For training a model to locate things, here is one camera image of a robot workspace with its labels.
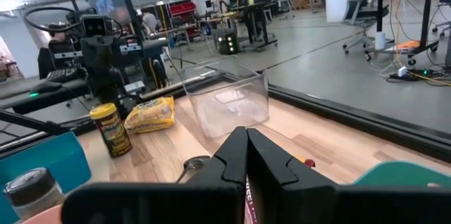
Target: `clear plastic bin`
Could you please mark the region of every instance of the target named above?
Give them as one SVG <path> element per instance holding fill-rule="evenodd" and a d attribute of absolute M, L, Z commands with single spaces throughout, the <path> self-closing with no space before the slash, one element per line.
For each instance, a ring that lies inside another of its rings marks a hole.
<path fill-rule="evenodd" d="M 237 126 L 268 119 L 268 78 L 238 63 L 236 56 L 212 59 L 181 72 L 182 80 L 207 79 L 214 84 L 185 84 L 197 121 L 206 137 L 219 137 Z"/>

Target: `jar lid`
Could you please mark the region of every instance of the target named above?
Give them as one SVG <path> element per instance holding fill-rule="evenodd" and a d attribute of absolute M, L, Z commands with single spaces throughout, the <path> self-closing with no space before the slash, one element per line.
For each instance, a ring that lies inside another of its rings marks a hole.
<path fill-rule="evenodd" d="M 49 170 L 35 168 L 8 182 L 3 193 L 13 206 L 22 206 L 40 199 L 55 183 Z"/>
<path fill-rule="evenodd" d="M 99 118 L 109 116 L 115 113 L 116 111 L 117 111 L 116 105 L 114 105 L 113 103 L 106 103 L 93 108 L 89 112 L 89 115 L 91 116 L 91 119 L 96 120 Z"/>

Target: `yellow bag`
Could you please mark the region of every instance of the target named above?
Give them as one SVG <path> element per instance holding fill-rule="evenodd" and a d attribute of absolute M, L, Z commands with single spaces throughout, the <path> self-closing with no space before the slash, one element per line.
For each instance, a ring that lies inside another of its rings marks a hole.
<path fill-rule="evenodd" d="M 160 97 L 136 105 L 124 126 L 131 133 L 153 132 L 171 127 L 174 120 L 174 98 Z"/>

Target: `concrete floor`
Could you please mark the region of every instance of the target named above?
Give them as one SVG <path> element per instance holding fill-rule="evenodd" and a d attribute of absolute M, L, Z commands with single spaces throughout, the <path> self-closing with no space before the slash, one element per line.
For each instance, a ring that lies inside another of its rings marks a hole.
<path fill-rule="evenodd" d="M 420 12 L 423 11 L 424 0 L 409 0 Z M 405 9 L 401 4 L 398 18 L 409 38 L 419 39 L 422 15 L 408 2 Z M 436 3 L 433 0 L 431 17 L 435 12 Z M 393 30 L 397 36 L 395 10 L 392 12 Z M 363 49 L 356 46 L 349 56 L 342 50 L 343 42 L 349 41 L 362 30 L 357 27 L 327 23 L 326 12 L 293 11 L 288 20 L 275 19 L 268 25 L 268 31 L 276 34 L 278 46 L 268 46 L 263 51 L 247 51 L 238 54 L 242 65 L 252 70 L 267 69 L 269 82 L 312 96 L 329 99 L 341 104 L 353 106 L 391 118 L 423 125 L 443 132 L 451 132 L 451 89 L 448 87 L 432 87 L 424 82 L 389 83 L 380 76 L 382 69 L 392 61 L 392 56 L 380 54 L 372 61 L 364 58 Z M 434 23 L 443 23 L 451 19 L 451 9 L 442 7 L 433 19 Z M 383 31 L 387 38 L 393 37 L 390 29 L 390 16 L 384 18 Z M 368 31 L 369 36 L 375 35 L 375 27 Z M 438 35 L 430 34 L 429 39 L 437 39 Z M 408 40 L 402 32 L 399 41 Z M 444 63 L 447 39 L 440 41 L 436 54 L 429 54 L 434 63 Z M 214 49 L 213 42 L 197 42 L 192 44 L 193 51 L 187 51 L 186 46 L 172 50 L 173 58 L 182 57 L 184 67 L 191 63 L 199 63 L 207 59 L 221 57 Z M 417 68 L 431 65 L 426 53 L 415 57 Z M 175 60 L 177 67 L 180 61 Z M 381 74 L 395 72 L 389 68 Z M 178 81 L 175 71 L 170 68 L 169 78 Z M 81 100 L 88 108 L 94 101 Z M 86 109 L 73 102 L 71 108 L 58 104 L 29 116 L 41 120 L 62 122 L 87 114 Z"/>

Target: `office chair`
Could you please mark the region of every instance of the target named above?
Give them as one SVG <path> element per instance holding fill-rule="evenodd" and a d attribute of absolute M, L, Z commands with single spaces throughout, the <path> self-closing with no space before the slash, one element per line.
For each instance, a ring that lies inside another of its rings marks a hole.
<path fill-rule="evenodd" d="M 451 0 L 438 0 L 438 1 L 444 6 L 451 6 Z M 445 31 L 451 30 L 451 22 L 437 24 L 435 26 L 435 28 L 432 29 L 432 32 L 436 33 L 438 31 L 438 27 L 443 27 L 443 26 L 445 26 L 445 27 L 442 29 L 442 32 L 440 33 L 440 38 L 445 37 Z"/>
<path fill-rule="evenodd" d="M 343 44 L 345 54 L 348 55 L 349 49 L 357 44 L 363 44 L 365 49 L 366 59 L 369 61 L 371 57 L 366 51 L 369 46 L 374 46 L 374 38 L 366 35 L 366 30 L 376 24 L 376 16 L 378 14 L 377 8 L 364 6 L 367 0 L 347 0 L 346 13 L 343 16 L 342 24 L 361 27 L 364 29 L 363 35 L 352 40 L 349 43 Z M 382 16 L 388 14 L 388 5 L 383 8 Z"/>

